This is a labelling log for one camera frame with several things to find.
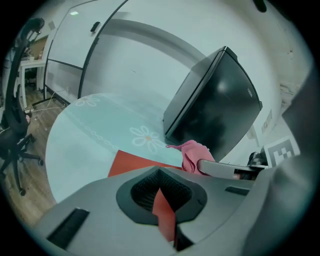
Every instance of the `white desk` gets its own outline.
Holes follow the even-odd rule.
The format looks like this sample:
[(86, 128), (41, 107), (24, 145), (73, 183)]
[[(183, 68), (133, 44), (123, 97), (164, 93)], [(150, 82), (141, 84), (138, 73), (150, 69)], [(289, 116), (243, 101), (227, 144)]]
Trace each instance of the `white desk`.
[[(27, 99), (26, 99), (26, 89), (25, 89), (25, 72), (26, 69), (31, 69), (31, 68), (43, 68), (46, 66), (46, 61), (43, 59), (40, 60), (25, 60), (20, 62), (20, 68), (19, 68), (19, 73), (20, 73), (20, 84), (21, 84), (21, 89), (22, 89), (22, 100), (23, 100), (23, 107), (27, 108)], [(36, 75), (36, 83), (40, 80), (39, 77), (39, 72), (37, 72)]]

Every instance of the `white wall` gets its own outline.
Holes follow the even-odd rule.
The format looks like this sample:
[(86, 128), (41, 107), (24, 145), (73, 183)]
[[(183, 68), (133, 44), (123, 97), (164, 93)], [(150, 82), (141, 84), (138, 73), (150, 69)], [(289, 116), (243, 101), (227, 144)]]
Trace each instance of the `white wall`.
[[(130, 0), (114, 18), (126, 21), (126, 25), (122, 31), (112, 27), (116, 22), (105, 27), (90, 59), (85, 94), (99, 87), (104, 92), (143, 95), (144, 99), (162, 104), (163, 110), (167, 107), (189, 72), (191, 62), (168, 49), (159, 50), (160, 47), (154, 46), (156, 40), (148, 40), (150, 36), (145, 39), (148, 35), (141, 34), (139, 26), (149, 25), (175, 35), (197, 49), (201, 53), (198, 57), (229, 46), (263, 102), (263, 109), (254, 122), (258, 141), (263, 143), (279, 116), (280, 86), (266, 43), (240, 13), (219, 0)], [(270, 110), (273, 119), (262, 134), (261, 128)]]
[(251, 0), (223, 1), (264, 41), (281, 85), (283, 105), (287, 107), (314, 65), (303, 37), (295, 25), (267, 1), (265, 13), (257, 11)]
[[(44, 26), (41, 30), (41, 34), (37, 37), (37, 39), (48, 36), (43, 49), (42, 60), (47, 60), (51, 42), (55, 38), (57, 29), (59, 28), (68, 10), (76, 5), (80, 5), (86, 2), (90, 2), (90, 0), (48, 0), (38, 9), (38, 11), (34, 13), (34, 15), (32, 16), (33, 18), (44, 19)], [(50, 22), (53, 22), (54, 24), (55, 28), (53, 30), (49, 28)], [(41, 81), (38, 83), (38, 89), (42, 89), (45, 69), (39, 68), (38, 72), (39, 76), (41, 77)]]
[(48, 60), (45, 84), (68, 102), (78, 98), (82, 70)]
[[(123, 2), (124, 0), (97, 0), (71, 8), (55, 34), (48, 58), (83, 68), (103, 24)], [(98, 27), (92, 32), (96, 23)]]

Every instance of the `office chair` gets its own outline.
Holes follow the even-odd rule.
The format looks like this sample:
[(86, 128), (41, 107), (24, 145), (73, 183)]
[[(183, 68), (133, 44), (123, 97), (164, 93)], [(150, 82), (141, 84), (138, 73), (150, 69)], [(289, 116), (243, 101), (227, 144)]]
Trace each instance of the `office chair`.
[(21, 125), (24, 126), (25, 129), (23, 133), (17, 133), (14, 131), (14, 129), (12, 129), (11, 127), (8, 127), (7, 129), (5, 129), (0, 133), (0, 148), (3, 154), (2, 157), (4, 158), (4, 163), (0, 168), (0, 174), (2, 175), (3, 178), (5, 178), (6, 176), (4, 174), (4, 171), (8, 167), (8, 165), (12, 162), (16, 186), (19, 190), (19, 194), (21, 196), (24, 196), (26, 194), (26, 190), (23, 189), (20, 185), (18, 161), (22, 162), (23, 159), (35, 159), (35, 160), (38, 160), (38, 164), (40, 166), (44, 165), (44, 161), (38, 155), (29, 154), (25, 152), (27, 150), (28, 143), (29, 142), (34, 143), (36, 139), (31, 133), (27, 135), (28, 122), (26, 120), (26, 115), (19, 103), (19, 91), (20, 91), (19, 89), (20, 89), (20, 85), (18, 86), (16, 97), (12, 101), (14, 103), (12, 105), (12, 108), (17, 113), (19, 113), (19, 117), (21, 117), (21, 119), (24, 119), (24, 121), (21, 122)]
[(40, 166), (43, 166), (44, 161), (37, 155), (25, 153), (28, 143), (35, 142), (35, 138), (32, 134), (26, 136), (29, 124), (26, 119), (26, 113), (23, 111), (19, 101), (20, 85), (18, 86), (14, 97), (15, 83), (21, 58), (25, 50), (30, 47), (32, 43), (29, 39), (33, 32), (39, 34), (40, 29), (43, 26), (43, 19), (34, 18), (30, 19), (21, 30), (18, 38), (19, 46), (16, 49), (11, 64), (8, 85), (5, 93), (5, 109), (1, 120), (1, 125), (4, 130), (0, 132), (0, 155), (4, 158), (4, 163), (0, 168), (0, 174), (4, 176), (4, 170), (7, 168), (9, 163), (12, 162), (14, 179), (21, 196), (26, 194), (26, 190), (24, 190), (20, 185), (18, 160), (35, 159), (38, 160), (38, 164)]

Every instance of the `red card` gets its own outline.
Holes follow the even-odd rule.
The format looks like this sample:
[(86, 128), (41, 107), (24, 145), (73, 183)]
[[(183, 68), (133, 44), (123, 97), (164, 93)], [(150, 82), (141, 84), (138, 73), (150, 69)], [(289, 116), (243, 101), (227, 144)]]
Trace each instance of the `red card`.
[[(180, 167), (151, 161), (127, 152), (118, 150), (108, 177), (123, 174), (132, 170), (141, 169), (149, 166), (172, 167), (182, 170)], [(171, 209), (165, 196), (159, 189), (155, 196), (152, 213), (158, 216), (159, 230), (170, 242), (175, 239), (176, 215)]]

